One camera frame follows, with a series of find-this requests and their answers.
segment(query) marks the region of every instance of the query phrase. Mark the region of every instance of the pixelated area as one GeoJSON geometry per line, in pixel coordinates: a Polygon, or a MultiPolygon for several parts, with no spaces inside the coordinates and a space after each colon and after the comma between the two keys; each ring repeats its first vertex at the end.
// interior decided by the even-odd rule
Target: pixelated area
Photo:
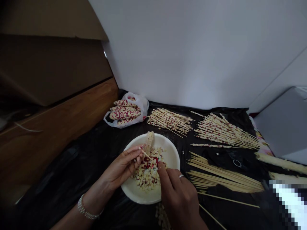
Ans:
{"type": "Polygon", "coordinates": [[[270,180],[270,191],[279,202],[280,221],[289,229],[307,230],[307,206],[303,195],[306,190],[307,185],[270,180]]]}

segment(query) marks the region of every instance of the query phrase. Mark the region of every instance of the wooden surface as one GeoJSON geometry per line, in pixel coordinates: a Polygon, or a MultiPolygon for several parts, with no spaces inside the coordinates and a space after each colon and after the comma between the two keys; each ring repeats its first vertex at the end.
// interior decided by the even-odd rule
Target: wooden surface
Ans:
{"type": "Polygon", "coordinates": [[[46,167],[80,135],[103,119],[117,100],[114,78],[0,133],[0,187],[27,186],[37,182],[46,167]]]}

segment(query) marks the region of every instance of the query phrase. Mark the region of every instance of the bowl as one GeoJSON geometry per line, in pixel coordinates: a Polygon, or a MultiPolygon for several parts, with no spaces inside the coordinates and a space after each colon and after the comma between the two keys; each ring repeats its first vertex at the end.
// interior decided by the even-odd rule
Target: bowl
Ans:
{"type": "MultiPolygon", "coordinates": [[[[129,149],[132,146],[144,144],[146,142],[146,135],[142,134],[134,138],[125,148],[129,149]]],[[[167,164],[168,168],[180,170],[180,158],[175,145],[165,136],[154,134],[153,148],[162,147],[163,161],[167,164]]],[[[156,186],[153,190],[145,192],[137,187],[137,181],[129,178],[122,184],[122,190],[126,196],[132,201],[139,204],[153,204],[161,201],[161,187],[156,186]]]]}

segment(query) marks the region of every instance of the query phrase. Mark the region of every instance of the white plastic bag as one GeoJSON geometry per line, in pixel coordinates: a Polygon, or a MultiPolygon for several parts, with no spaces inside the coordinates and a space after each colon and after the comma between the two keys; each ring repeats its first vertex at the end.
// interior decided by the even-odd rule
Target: white plastic bag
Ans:
{"type": "Polygon", "coordinates": [[[127,100],[128,102],[130,103],[133,103],[133,104],[136,104],[138,107],[140,107],[141,109],[141,115],[139,115],[137,118],[135,118],[133,121],[130,121],[128,123],[124,123],[124,124],[121,124],[121,125],[117,125],[117,122],[118,120],[115,120],[113,122],[108,122],[106,120],[106,117],[109,116],[110,113],[112,113],[112,111],[109,111],[105,114],[105,117],[103,118],[104,121],[111,127],[116,127],[116,128],[125,128],[125,127],[128,127],[130,125],[133,125],[133,124],[136,124],[136,123],[139,123],[139,122],[142,122],[143,120],[146,119],[147,117],[147,111],[148,111],[148,108],[149,108],[149,102],[148,100],[146,99],[146,97],[144,96],[141,96],[141,95],[136,95],[134,93],[131,93],[131,92],[128,92],[126,93],[122,100],[127,100]]]}

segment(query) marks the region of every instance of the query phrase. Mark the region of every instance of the beaded bracelet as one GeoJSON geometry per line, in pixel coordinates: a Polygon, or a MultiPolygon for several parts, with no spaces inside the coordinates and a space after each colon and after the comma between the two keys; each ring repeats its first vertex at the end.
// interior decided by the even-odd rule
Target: beaded bracelet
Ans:
{"type": "Polygon", "coordinates": [[[97,219],[97,218],[99,218],[99,216],[102,214],[103,210],[98,215],[90,214],[88,211],[86,211],[86,209],[83,206],[83,196],[84,196],[84,194],[80,197],[80,199],[78,201],[78,210],[79,210],[79,212],[81,214],[84,214],[84,216],[87,219],[97,219]]]}

